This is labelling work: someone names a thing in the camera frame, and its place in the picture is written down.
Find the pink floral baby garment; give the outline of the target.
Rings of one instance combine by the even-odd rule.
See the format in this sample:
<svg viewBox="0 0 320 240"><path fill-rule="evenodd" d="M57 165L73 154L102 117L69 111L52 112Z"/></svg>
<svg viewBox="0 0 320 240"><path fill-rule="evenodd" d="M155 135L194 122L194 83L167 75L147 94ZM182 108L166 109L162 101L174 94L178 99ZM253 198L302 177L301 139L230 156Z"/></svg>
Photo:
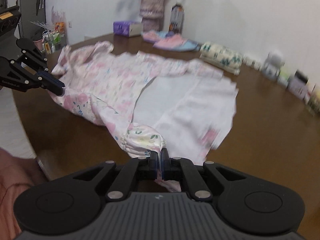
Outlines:
<svg viewBox="0 0 320 240"><path fill-rule="evenodd" d="M105 126L131 158L167 150L202 165L233 126L236 84L198 59L113 49L107 41L63 48L52 73L65 88L53 100Z"/></svg>

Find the purple tissue pack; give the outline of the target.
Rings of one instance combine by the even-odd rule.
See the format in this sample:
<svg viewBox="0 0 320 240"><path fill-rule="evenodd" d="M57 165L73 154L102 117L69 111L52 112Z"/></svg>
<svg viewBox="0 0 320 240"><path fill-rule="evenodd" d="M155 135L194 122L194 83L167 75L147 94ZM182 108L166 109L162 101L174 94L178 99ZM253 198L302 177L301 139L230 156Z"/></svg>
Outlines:
<svg viewBox="0 0 320 240"><path fill-rule="evenodd" d="M113 23L113 33L125 37L140 36L143 24L135 21L116 21Z"/></svg>

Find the floral cream fabric pouch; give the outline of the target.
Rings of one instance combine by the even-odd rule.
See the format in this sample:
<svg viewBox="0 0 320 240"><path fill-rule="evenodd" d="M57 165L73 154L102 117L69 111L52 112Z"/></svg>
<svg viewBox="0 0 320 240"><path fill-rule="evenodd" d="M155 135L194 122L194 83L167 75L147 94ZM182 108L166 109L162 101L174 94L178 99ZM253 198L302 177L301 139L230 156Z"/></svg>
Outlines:
<svg viewBox="0 0 320 240"><path fill-rule="evenodd" d="M228 47L206 42L200 48L200 59L233 75L239 75L244 56Z"/></svg>

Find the pink blue towel cap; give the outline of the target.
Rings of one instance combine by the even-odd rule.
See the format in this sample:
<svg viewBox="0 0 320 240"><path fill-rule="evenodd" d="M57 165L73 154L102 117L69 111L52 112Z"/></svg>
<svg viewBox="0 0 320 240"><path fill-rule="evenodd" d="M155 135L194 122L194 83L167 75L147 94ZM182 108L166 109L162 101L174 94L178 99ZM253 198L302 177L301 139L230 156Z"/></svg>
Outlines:
<svg viewBox="0 0 320 240"><path fill-rule="evenodd" d="M187 52L200 49L197 42L183 38L180 34L173 32L151 30L143 32L142 38L145 42L151 43L153 48L160 50Z"/></svg>

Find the purple knitted vase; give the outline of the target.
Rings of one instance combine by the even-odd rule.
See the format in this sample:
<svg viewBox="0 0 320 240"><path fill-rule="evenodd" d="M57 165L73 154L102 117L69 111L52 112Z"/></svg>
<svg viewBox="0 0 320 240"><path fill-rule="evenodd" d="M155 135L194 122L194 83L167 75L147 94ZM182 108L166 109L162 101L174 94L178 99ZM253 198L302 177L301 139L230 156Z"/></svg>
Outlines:
<svg viewBox="0 0 320 240"><path fill-rule="evenodd" d="M159 31L164 15L164 0L141 0L139 15L144 32Z"/></svg>

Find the white power strip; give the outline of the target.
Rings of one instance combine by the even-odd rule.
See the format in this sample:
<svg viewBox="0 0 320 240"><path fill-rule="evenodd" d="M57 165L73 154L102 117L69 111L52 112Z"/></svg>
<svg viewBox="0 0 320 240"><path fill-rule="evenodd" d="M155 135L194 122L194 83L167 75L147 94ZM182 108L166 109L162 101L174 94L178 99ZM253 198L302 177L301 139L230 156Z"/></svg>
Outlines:
<svg viewBox="0 0 320 240"><path fill-rule="evenodd" d="M261 66L262 66L261 60L255 56L250 55L250 54L245 54L242 62L246 66L253 68L257 71L260 71Z"/></svg>

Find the grey round tin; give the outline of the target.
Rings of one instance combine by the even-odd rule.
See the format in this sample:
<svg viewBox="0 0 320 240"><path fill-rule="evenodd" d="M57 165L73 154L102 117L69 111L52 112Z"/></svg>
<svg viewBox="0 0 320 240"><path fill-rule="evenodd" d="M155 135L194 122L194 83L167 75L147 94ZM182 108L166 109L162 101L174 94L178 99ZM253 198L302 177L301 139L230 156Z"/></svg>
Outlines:
<svg viewBox="0 0 320 240"><path fill-rule="evenodd" d="M300 100L303 100L308 92L309 78L300 70L297 70L289 79L288 90Z"/></svg>

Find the white robot figurine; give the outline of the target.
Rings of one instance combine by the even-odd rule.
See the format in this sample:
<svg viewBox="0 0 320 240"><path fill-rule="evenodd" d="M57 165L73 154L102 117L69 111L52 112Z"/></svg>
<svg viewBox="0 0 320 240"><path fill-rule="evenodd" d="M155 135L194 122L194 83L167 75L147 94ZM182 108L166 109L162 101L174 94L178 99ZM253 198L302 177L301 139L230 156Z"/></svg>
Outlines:
<svg viewBox="0 0 320 240"><path fill-rule="evenodd" d="M261 72L271 81L276 81L284 64L285 58L282 53L276 50L271 51L263 64Z"/></svg>

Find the plastic drink bottle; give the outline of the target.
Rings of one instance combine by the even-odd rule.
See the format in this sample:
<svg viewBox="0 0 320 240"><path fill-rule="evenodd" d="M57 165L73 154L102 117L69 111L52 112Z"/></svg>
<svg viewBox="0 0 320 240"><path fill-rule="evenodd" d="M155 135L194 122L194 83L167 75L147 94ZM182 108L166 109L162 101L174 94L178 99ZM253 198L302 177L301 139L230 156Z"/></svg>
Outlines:
<svg viewBox="0 0 320 240"><path fill-rule="evenodd" d="M184 20L184 8L180 3L176 3L171 9L169 31L181 34Z"/></svg>

